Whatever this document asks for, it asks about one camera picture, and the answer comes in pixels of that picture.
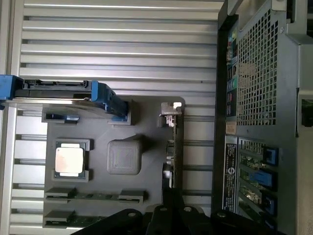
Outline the blue expansion slot clip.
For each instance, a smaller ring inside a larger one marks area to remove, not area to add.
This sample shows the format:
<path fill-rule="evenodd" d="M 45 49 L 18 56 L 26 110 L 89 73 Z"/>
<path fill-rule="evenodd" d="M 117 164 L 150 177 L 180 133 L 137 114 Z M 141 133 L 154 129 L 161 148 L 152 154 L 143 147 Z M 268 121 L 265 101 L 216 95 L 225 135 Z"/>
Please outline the blue expansion slot clip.
<path fill-rule="evenodd" d="M 278 166 L 279 148 L 265 146 L 263 149 L 263 161 L 272 166 Z"/>
<path fill-rule="evenodd" d="M 263 187 L 277 191 L 278 188 L 278 174 L 277 172 L 268 169 L 259 169 L 254 173 L 249 174 L 250 180 L 256 181 Z"/>
<path fill-rule="evenodd" d="M 269 214 L 277 214 L 277 200 L 275 198 L 266 196 L 264 199 L 264 207 Z"/>

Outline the black label sticker with print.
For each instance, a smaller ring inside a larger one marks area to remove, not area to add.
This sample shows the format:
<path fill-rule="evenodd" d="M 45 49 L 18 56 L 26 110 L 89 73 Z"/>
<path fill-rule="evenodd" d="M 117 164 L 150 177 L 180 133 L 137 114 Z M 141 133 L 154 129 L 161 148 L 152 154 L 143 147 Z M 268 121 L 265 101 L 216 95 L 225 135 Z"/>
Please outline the black label sticker with print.
<path fill-rule="evenodd" d="M 237 137 L 226 136 L 224 150 L 223 209 L 230 212 L 235 212 L 237 207 L 237 148 Z"/>

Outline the green RAM stick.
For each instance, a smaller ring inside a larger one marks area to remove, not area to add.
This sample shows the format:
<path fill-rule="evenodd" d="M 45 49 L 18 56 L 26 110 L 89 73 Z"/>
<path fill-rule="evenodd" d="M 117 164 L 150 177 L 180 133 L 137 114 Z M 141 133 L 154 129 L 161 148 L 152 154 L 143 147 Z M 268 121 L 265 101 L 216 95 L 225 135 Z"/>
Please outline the green RAM stick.
<path fill-rule="evenodd" d="M 97 201 L 119 201 L 142 203 L 145 192 L 138 190 L 123 190 L 120 194 L 105 193 L 47 193 L 45 199 L 48 201 L 69 202 L 70 200 L 97 200 Z"/>
<path fill-rule="evenodd" d="M 87 227 L 106 217 L 103 216 L 82 216 L 70 215 L 68 217 L 45 217 L 45 226 L 59 226 L 59 227 Z"/>

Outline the silver CPU chip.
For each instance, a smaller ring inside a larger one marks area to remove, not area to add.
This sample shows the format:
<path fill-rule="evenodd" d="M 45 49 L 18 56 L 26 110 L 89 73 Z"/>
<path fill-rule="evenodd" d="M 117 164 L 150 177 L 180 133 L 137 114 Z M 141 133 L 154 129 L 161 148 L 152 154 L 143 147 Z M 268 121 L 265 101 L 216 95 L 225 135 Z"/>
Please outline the silver CPU chip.
<path fill-rule="evenodd" d="M 78 177 L 84 168 L 84 149 L 77 143 L 62 143 L 56 148 L 55 172 L 62 177 Z"/>

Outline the gray printed parts rack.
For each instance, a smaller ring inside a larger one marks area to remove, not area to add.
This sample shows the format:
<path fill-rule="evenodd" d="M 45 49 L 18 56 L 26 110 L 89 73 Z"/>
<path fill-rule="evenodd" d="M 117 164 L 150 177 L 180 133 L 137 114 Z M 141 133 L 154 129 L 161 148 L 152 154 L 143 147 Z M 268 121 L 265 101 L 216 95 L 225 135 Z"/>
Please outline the gray printed parts rack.
<path fill-rule="evenodd" d="M 162 204 L 162 167 L 172 130 L 159 125 L 163 102 L 184 102 L 178 97 L 127 97 L 127 121 L 81 117 L 77 121 L 56 119 L 48 123 L 43 226 L 45 217 L 70 215 L 109 217 L 125 209 L 142 214 Z M 84 149 L 84 168 L 78 177 L 62 177 L 55 172 L 56 148 L 77 143 Z M 120 194 L 123 190 L 144 191 L 142 203 L 70 200 L 48 201 L 47 193 Z"/>

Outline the hard disk in blue caddy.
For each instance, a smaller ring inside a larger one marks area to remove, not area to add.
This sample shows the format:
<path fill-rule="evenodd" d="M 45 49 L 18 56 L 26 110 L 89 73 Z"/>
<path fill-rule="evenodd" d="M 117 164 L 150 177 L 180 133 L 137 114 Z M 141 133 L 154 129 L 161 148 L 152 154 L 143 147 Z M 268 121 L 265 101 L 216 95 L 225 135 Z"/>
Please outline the hard disk in blue caddy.
<path fill-rule="evenodd" d="M 33 108 L 46 119 L 77 121 L 82 117 L 127 121 L 129 107 L 105 83 L 41 81 L 0 75 L 0 109 Z"/>

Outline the black open PC case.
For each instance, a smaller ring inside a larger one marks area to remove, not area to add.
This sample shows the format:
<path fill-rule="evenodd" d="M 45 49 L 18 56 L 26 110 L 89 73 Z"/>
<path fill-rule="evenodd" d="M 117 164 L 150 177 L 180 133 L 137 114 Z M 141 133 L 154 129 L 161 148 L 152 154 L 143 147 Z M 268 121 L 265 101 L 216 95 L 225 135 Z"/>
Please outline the black open PC case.
<path fill-rule="evenodd" d="M 313 235 L 313 0 L 225 0 L 217 46 L 212 211 L 224 210 L 225 137 L 235 136 L 234 213 Z M 278 166 L 263 161 L 265 146 L 279 148 Z M 259 169 L 277 172 L 277 191 L 250 180 Z"/>

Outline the graphics card with metal bracket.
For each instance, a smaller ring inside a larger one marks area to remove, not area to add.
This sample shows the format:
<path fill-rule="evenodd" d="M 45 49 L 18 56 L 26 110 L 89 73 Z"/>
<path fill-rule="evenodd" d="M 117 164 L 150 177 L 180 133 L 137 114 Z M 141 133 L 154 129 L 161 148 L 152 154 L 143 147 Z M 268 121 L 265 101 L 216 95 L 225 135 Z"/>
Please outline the graphics card with metal bracket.
<path fill-rule="evenodd" d="M 162 184 L 165 188 L 182 188 L 184 107 L 181 102 L 163 102 L 159 115 L 159 125 L 172 130 L 167 141 L 166 161 L 162 167 Z"/>

